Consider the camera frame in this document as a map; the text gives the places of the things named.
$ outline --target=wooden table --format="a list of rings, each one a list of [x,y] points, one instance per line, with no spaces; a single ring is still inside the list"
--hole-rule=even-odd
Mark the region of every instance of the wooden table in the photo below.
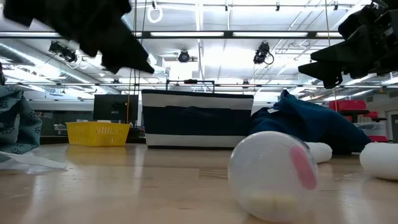
[[[231,194],[231,151],[64,144],[42,146],[35,154],[70,165],[0,171],[2,224],[264,223]],[[319,178],[313,209],[295,223],[398,223],[398,182],[368,177],[358,156],[320,164]]]

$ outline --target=yellow basket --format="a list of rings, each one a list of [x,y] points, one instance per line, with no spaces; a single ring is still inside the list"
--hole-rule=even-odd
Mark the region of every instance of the yellow basket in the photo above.
[[[81,146],[124,146],[130,124],[101,122],[67,123],[69,144]]]

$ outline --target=blue cloth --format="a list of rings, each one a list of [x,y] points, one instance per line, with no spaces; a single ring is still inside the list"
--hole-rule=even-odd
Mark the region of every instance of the blue cloth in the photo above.
[[[0,151],[23,154],[40,142],[42,121],[21,90],[0,86]],[[0,155],[0,162],[8,157]]]
[[[333,152],[361,151],[371,140],[353,123],[329,108],[296,99],[284,90],[269,113],[262,108],[252,115],[249,134],[278,131],[302,141],[323,142]]]

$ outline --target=black screen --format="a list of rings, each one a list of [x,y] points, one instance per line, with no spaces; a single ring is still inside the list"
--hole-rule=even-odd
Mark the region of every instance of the black screen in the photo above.
[[[93,119],[125,121],[128,97],[130,97],[128,122],[134,124],[137,120],[138,95],[95,95]]]

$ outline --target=pink label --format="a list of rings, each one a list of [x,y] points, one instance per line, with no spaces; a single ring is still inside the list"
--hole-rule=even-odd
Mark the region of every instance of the pink label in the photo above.
[[[310,161],[304,149],[298,146],[290,150],[290,157],[297,171],[298,179],[305,189],[313,190],[317,187],[317,177],[312,171]]]

